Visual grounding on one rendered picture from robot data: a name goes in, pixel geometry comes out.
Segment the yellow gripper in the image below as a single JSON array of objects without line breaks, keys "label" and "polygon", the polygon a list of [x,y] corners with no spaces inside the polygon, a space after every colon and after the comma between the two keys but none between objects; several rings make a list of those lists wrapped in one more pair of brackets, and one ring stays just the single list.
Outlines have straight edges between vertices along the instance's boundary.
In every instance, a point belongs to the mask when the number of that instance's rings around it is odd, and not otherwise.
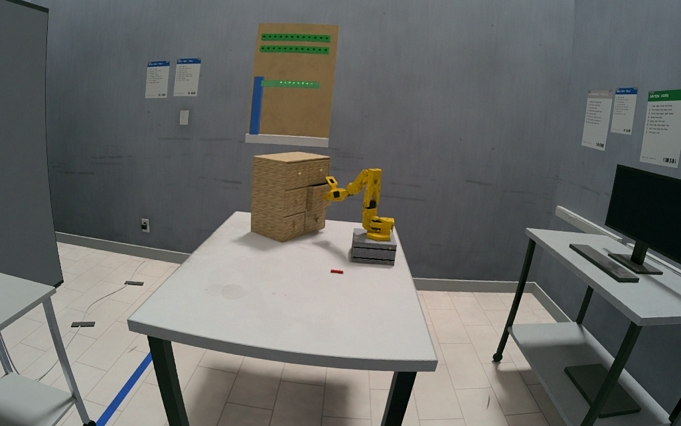
[{"label": "yellow gripper", "polygon": [[330,192],[326,193],[326,195],[322,196],[322,199],[331,199],[332,201],[340,201],[340,202],[343,201],[343,199],[345,199],[345,198],[334,199],[334,197],[333,197],[333,191],[342,189],[342,188],[337,189],[337,187],[336,187],[337,182],[334,179],[334,177],[325,177],[325,180],[328,182],[329,186],[331,186],[332,190]]}]

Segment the wooden chest of drawers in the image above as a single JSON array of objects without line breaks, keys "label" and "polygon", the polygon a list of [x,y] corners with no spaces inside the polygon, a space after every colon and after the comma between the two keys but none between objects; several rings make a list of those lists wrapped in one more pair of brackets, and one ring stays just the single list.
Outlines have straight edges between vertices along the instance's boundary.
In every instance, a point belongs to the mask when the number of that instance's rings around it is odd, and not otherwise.
[{"label": "wooden chest of drawers", "polygon": [[[305,210],[284,215],[286,190],[306,186],[308,198],[308,188],[310,185],[327,182],[323,181],[309,184],[308,172],[308,182],[306,185],[285,189],[288,163],[308,161],[310,171],[311,160],[328,159],[330,171],[331,157],[323,155],[310,157],[312,155],[315,154],[292,152],[286,154],[278,153],[254,156],[252,170],[251,232],[283,243],[325,228],[324,224],[323,228],[305,233],[308,210],[307,199]],[[305,212],[304,234],[283,241],[284,217],[300,212]]]}]

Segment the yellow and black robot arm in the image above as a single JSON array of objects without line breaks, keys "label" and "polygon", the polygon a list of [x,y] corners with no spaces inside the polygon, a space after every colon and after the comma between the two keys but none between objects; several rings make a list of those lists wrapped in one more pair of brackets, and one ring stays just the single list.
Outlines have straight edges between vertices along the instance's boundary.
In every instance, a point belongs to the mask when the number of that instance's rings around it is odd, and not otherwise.
[{"label": "yellow and black robot arm", "polygon": [[[353,183],[349,183],[346,190],[341,189],[333,191],[333,197],[345,198],[358,194],[366,185],[364,193],[364,207],[362,207],[362,227],[367,230],[366,238],[371,240],[390,241],[390,231],[392,230],[392,218],[379,218],[377,214],[377,205],[380,197],[380,179],[381,169],[365,169],[356,178]],[[363,180],[364,179],[364,180]],[[373,194],[373,199],[370,199]],[[371,220],[371,224],[370,224]],[[378,230],[378,231],[377,231]],[[372,234],[368,234],[372,233]]]}]

